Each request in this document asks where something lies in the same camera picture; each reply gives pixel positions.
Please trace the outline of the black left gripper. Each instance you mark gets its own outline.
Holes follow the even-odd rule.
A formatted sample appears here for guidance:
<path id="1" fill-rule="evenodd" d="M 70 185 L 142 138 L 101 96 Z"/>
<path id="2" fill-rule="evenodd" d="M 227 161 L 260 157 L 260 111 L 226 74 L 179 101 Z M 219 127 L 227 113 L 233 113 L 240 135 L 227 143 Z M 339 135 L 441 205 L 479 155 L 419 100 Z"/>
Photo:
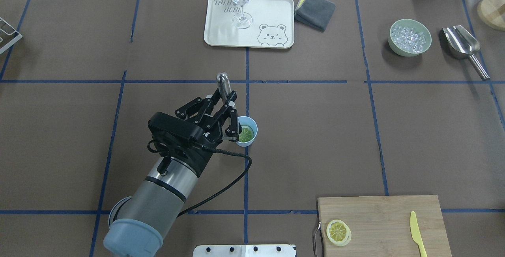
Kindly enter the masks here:
<path id="1" fill-rule="evenodd" d="M 238 142 L 242 126 L 238 120 L 237 110 L 231 102 L 237 99 L 236 91 L 231 91 L 223 106 L 211 115 L 213 108 L 222 99 L 219 90 L 207 95 L 204 99 L 197 97 L 175 111 L 176 117 L 157 112 L 148 120 L 157 151 L 162 156 L 182 161 L 197 177 L 206 168 L 212 153 L 223 140 Z M 203 126 L 194 121 L 202 120 Z"/>

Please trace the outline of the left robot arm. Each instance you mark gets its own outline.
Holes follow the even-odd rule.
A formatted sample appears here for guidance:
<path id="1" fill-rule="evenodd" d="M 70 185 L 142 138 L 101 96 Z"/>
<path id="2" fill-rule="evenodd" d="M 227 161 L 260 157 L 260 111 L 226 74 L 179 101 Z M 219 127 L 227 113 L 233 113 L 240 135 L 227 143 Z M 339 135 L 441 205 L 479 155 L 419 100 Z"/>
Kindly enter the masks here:
<path id="1" fill-rule="evenodd" d="M 175 111 L 148 120 L 148 150 L 160 155 L 133 196 L 109 214 L 104 247 L 119 257 L 153 257 L 223 140 L 237 142 L 242 130 L 235 91 L 217 89 Z"/>

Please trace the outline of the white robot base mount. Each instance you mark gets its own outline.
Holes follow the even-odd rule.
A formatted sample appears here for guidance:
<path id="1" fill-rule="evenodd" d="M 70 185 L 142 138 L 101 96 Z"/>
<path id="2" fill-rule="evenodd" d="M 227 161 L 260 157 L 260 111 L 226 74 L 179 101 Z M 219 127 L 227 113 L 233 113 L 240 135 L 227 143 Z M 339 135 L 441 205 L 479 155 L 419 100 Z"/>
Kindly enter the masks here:
<path id="1" fill-rule="evenodd" d="M 228 244 L 200 245 L 193 250 L 193 257 L 296 257 L 297 250 L 291 244 Z"/>

